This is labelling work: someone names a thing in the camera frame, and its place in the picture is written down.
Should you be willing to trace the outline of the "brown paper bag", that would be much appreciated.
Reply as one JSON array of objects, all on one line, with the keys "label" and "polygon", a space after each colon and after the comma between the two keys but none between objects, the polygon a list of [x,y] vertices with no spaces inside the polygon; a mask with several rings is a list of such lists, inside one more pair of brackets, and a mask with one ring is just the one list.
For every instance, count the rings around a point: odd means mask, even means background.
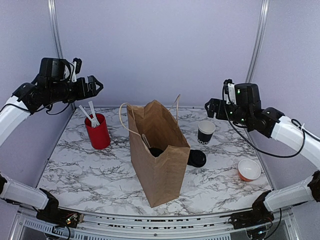
[{"label": "brown paper bag", "polygon": [[[150,207],[165,204],[180,196],[191,147],[182,133],[178,115],[159,101],[146,106],[124,102],[128,123],[130,158]],[[145,134],[151,148],[163,153],[154,157],[142,139]]]}]

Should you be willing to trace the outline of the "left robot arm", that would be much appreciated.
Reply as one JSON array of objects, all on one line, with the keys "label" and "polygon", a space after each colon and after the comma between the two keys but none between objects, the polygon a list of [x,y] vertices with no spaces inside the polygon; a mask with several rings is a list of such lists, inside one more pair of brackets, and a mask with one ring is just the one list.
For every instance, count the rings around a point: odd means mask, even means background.
[{"label": "left robot arm", "polygon": [[55,104],[69,107],[72,103],[95,97],[103,84],[93,75],[78,77],[82,61],[74,58],[45,57],[31,82],[20,85],[0,110],[0,146],[12,168],[0,174],[0,198],[13,205],[34,208],[37,218],[63,226],[68,211],[43,188],[23,179],[24,174],[38,178],[45,167],[45,154],[67,121],[64,110],[52,113]]}]

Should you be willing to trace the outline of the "left aluminium post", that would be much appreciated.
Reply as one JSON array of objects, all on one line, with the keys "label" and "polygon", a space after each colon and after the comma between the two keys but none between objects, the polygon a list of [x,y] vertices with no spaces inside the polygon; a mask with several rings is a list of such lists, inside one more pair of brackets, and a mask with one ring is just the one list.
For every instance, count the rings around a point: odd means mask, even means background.
[{"label": "left aluminium post", "polygon": [[[55,51],[58,57],[58,65],[62,67],[64,70],[69,69],[70,63],[63,59],[63,51],[62,51],[62,46],[61,46],[61,40],[60,40],[60,33],[59,33],[59,26],[58,26],[58,20],[57,20],[57,14],[56,14],[56,5],[54,0],[48,0],[48,11],[49,11],[49,18],[50,18],[50,24],[51,24],[51,31],[53,35],[53,41],[55,45]],[[68,87],[67,93],[68,97],[66,102],[63,101],[66,106],[59,112],[57,113],[50,113],[50,110],[47,111],[48,115],[55,116],[58,114],[63,113],[66,111],[70,105],[73,105],[74,102],[76,101],[76,84],[74,82],[68,81],[64,79],[62,76],[62,79],[58,81],[59,83],[65,84],[66,87]]]}]

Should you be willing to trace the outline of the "white straw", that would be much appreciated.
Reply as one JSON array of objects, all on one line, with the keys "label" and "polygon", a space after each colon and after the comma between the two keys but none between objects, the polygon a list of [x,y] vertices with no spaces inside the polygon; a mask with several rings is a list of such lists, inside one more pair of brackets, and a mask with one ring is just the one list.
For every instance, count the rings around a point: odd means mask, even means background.
[{"label": "white straw", "polygon": [[94,104],[92,101],[88,102],[89,108],[91,110],[91,114],[92,114],[92,121],[91,121],[91,127],[92,128],[96,128],[100,125],[99,120],[96,116],[96,112],[95,112],[95,108],[94,108]]},{"label": "white straw", "polygon": [[143,134],[141,135],[141,137],[142,137],[142,140],[143,140],[144,144],[147,146],[148,149],[150,149],[151,146],[150,146],[150,144],[149,144],[149,141],[148,141],[146,135],[143,133]]},{"label": "white straw", "polygon": [[90,115],[86,112],[86,110],[83,108],[83,106],[79,105],[78,107],[84,113],[84,115],[89,119],[89,121],[91,122],[91,127],[92,128],[97,127],[97,123],[96,123],[95,119],[90,117]]}]

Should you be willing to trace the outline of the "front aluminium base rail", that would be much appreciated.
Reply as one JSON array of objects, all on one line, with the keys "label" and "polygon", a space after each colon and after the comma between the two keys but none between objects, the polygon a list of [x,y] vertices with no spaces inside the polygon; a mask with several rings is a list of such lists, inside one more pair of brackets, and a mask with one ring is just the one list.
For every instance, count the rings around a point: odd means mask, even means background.
[{"label": "front aluminium base rail", "polygon": [[11,240],[299,240],[301,235],[290,209],[257,220],[252,211],[178,216],[134,216],[79,211],[71,224],[37,218],[21,207]]}]

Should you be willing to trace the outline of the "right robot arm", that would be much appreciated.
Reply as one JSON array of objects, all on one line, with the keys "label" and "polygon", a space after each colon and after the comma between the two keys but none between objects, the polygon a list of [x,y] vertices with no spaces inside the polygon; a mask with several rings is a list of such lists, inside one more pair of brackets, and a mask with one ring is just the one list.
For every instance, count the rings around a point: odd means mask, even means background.
[{"label": "right robot arm", "polygon": [[[289,118],[274,107],[262,108],[257,84],[234,84],[227,79],[222,86],[222,98],[211,98],[204,108],[208,117],[228,121],[234,130],[234,124],[238,124],[248,132],[257,131],[295,151],[291,155],[281,156],[255,147],[257,152],[279,159],[301,155],[316,168],[320,167],[319,137],[308,132],[298,120]],[[320,201],[319,170],[296,184],[263,192],[253,202],[251,210],[232,214],[229,222],[234,229],[262,225],[275,219],[275,210],[311,201]]]}]

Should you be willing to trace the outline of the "orange white bowl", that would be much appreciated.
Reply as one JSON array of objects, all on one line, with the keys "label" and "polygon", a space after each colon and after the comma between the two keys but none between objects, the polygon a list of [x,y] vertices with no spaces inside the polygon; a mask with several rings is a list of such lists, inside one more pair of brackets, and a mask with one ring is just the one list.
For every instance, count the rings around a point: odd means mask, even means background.
[{"label": "orange white bowl", "polygon": [[245,182],[251,182],[261,176],[261,167],[251,159],[242,159],[237,166],[239,177]]}]

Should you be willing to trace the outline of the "right aluminium post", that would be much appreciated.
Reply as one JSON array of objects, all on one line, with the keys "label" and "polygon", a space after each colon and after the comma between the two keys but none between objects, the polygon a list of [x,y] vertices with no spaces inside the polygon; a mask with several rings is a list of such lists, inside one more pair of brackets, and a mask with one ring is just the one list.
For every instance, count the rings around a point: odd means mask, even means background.
[{"label": "right aluminium post", "polygon": [[251,60],[249,63],[249,67],[248,67],[248,71],[247,71],[247,75],[246,75],[246,79],[245,79],[246,83],[251,83],[254,78],[256,65],[258,62],[258,58],[259,58],[259,55],[260,55],[260,52],[262,49],[263,40],[264,40],[264,36],[265,36],[269,7],[270,7],[270,1],[269,0],[262,0],[260,14],[259,14],[259,20],[258,20],[258,25],[257,25],[257,32],[256,32],[254,46],[253,46],[253,52],[252,52]]}]

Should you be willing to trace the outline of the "black plastic cup lid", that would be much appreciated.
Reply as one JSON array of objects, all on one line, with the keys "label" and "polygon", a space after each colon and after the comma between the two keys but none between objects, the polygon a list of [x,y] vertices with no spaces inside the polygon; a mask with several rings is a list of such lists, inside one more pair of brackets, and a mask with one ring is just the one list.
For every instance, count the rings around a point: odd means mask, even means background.
[{"label": "black plastic cup lid", "polygon": [[148,149],[151,155],[155,158],[159,157],[164,151],[157,147],[151,147]]}]

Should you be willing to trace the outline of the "aluminium post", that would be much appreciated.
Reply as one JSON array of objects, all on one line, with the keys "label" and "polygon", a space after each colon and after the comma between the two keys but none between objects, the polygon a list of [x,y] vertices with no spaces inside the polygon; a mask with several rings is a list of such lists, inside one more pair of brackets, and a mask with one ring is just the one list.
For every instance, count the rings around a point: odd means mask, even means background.
[{"label": "aluminium post", "polygon": [[246,83],[251,83],[254,78],[256,65],[258,62],[258,58],[259,58],[259,55],[260,55],[260,52],[262,49],[263,40],[264,40],[264,36],[265,36],[269,7],[270,7],[270,1],[269,0],[262,0],[260,14],[259,14],[259,20],[258,20],[258,25],[257,25],[257,32],[256,32],[254,46],[253,46],[253,52],[252,52],[251,60],[249,63],[249,67],[248,67],[248,71],[247,71],[247,75],[246,75],[246,79],[245,79]]},{"label": "aluminium post", "polygon": [[[49,11],[49,18],[50,18],[50,24],[51,24],[51,31],[53,35],[53,41],[55,45],[55,51],[58,57],[58,65],[62,67],[64,70],[69,69],[70,63],[63,59],[63,51],[62,51],[62,46],[61,46],[61,40],[60,40],[60,33],[59,33],[59,26],[58,26],[58,20],[57,20],[57,14],[56,14],[56,5],[54,0],[48,0],[48,11]],[[68,87],[67,93],[68,97],[66,102],[63,101],[66,106],[59,112],[57,113],[50,113],[50,110],[47,111],[48,115],[55,116],[58,114],[63,113],[66,111],[70,105],[73,105],[74,102],[76,101],[76,84],[74,82],[68,81],[64,79],[62,76],[62,79],[58,81],[59,83],[65,84],[66,87]]]}]

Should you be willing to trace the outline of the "stack of black lids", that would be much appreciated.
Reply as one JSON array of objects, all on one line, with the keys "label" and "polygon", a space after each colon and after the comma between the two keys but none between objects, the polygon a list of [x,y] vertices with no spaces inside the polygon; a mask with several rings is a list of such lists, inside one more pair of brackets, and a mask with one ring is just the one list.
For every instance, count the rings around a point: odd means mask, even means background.
[{"label": "stack of black lids", "polygon": [[187,165],[201,168],[206,164],[206,162],[207,157],[204,152],[195,149],[190,150]]}]

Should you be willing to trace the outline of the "red cylindrical holder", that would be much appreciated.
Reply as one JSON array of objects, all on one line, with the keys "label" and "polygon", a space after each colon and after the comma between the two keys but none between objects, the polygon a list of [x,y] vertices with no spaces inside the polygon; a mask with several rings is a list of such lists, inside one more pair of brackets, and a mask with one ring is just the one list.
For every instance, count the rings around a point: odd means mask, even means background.
[{"label": "red cylindrical holder", "polygon": [[84,120],[84,124],[92,147],[96,150],[102,150],[110,145],[111,138],[108,132],[105,116],[101,113],[97,113],[96,117],[98,119],[99,126],[92,127],[92,123],[87,117]]}]

